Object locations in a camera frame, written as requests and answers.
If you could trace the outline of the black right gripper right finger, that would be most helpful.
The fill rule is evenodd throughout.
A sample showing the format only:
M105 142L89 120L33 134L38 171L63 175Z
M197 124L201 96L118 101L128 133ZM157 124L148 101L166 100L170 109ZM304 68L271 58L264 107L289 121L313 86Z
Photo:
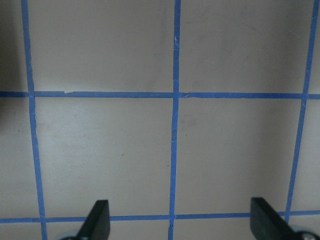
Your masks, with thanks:
M250 199L250 230L256 240L299 240L295 232L262 197Z

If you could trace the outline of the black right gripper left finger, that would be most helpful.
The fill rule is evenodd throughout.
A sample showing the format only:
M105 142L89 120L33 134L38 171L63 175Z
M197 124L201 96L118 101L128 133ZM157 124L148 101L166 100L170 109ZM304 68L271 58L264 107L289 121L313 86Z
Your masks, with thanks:
M108 200L97 200L75 236L76 240L107 240L110 236Z

